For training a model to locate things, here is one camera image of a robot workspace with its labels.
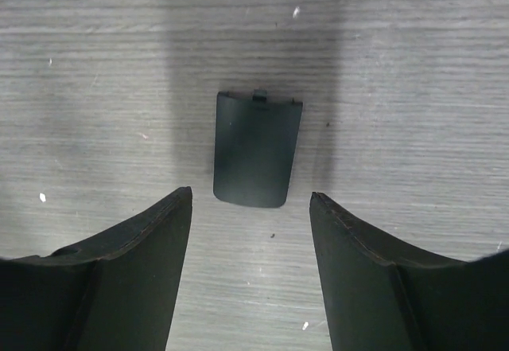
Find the black remote battery cover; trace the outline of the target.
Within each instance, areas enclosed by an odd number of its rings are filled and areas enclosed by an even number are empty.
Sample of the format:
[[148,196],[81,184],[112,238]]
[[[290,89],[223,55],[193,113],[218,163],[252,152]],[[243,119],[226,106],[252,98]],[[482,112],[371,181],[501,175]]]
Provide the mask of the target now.
[[304,104],[273,101],[263,90],[250,98],[216,97],[214,196],[251,208],[276,209],[287,199]]

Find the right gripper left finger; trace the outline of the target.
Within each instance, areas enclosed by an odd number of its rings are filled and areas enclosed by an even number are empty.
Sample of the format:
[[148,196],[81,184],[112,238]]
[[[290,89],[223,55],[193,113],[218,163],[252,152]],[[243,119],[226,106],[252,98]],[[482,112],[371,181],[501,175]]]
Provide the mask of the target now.
[[180,187],[51,255],[3,259],[2,349],[165,349],[191,220]]

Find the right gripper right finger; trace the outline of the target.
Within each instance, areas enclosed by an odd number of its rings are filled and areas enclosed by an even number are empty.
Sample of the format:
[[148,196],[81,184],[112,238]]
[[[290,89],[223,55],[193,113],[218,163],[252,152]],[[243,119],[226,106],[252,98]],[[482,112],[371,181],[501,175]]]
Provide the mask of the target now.
[[309,215],[334,350],[507,349],[507,251],[471,262],[428,252],[324,193]]

